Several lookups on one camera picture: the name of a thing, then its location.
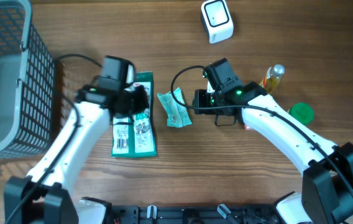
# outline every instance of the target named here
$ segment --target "white smart speaker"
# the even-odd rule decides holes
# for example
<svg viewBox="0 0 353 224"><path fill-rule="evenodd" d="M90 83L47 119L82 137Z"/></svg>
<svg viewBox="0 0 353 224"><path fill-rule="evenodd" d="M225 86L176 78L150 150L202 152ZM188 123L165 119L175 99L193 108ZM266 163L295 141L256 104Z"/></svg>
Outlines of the white smart speaker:
<svg viewBox="0 0 353 224"><path fill-rule="evenodd" d="M201 5L201 22L211 44L233 34L233 22L225 0L208 0Z"/></svg>

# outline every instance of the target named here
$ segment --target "wooden table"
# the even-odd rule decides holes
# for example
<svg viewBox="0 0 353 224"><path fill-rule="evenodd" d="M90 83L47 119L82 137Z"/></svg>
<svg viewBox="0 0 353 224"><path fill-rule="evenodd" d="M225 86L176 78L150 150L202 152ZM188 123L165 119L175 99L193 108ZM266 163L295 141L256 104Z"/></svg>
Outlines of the wooden table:
<svg viewBox="0 0 353 224"><path fill-rule="evenodd" d="M273 96L286 110L298 102L315 112L313 131L338 144L353 143L353 1L228 1L235 29L211 45L200 23L201 1L42 4L34 23L54 57L79 53L99 61L115 55L154 73L158 156L111 158L112 133L98 141L80 174L73 199L101 198L116 205L270 203L301 190L293 164L264 137L241 125L217 128L214 116L190 111L193 125L167 127L156 93L170 90L182 68L226 57L243 82L259 81L282 63ZM81 59L66 60L63 91L70 97L99 73ZM176 86L188 103L206 88L199 71ZM62 108L66 116L68 108ZM40 159L0 160L0 223L6 180L25 176Z"/></svg>

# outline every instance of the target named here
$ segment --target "green cap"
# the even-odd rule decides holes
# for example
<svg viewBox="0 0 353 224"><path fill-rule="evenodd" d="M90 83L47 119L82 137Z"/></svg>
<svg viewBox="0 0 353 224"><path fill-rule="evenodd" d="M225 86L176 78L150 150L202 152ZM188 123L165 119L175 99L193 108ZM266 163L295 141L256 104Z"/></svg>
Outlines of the green cap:
<svg viewBox="0 0 353 224"><path fill-rule="evenodd" d="M288 113L303 125L310 124L314 117L312 107L310 107L306 103L297 103L291 109L288 110Z"/></svg>

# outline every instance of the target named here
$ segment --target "green bag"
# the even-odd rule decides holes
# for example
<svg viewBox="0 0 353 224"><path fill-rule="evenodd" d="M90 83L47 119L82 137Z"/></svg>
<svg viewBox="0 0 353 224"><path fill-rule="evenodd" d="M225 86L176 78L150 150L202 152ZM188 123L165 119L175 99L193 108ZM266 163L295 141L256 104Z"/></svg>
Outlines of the green bag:
<svg viewBox="0 0 353 224"><path fill-rule="evenodd" d="M155 131L153 129L153 73L137 73L134 86L143 85L149 99L149 108L133 116L134 125L113 125L112 157L149 157L156 156ZM113 118L113 124L132 122L129 118Z"/></svg>

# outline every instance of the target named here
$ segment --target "black wire basket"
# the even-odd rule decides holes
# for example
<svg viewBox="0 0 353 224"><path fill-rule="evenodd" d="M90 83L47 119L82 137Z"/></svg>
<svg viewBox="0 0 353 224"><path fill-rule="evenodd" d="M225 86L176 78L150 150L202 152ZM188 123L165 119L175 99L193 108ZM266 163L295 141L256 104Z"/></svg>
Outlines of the black wire basket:
<svg viewBox="0 0 353 224"><path fill-rule="evenodd" d="M28 0L0 0L0 158L51 145L55 65Z"/></svg>

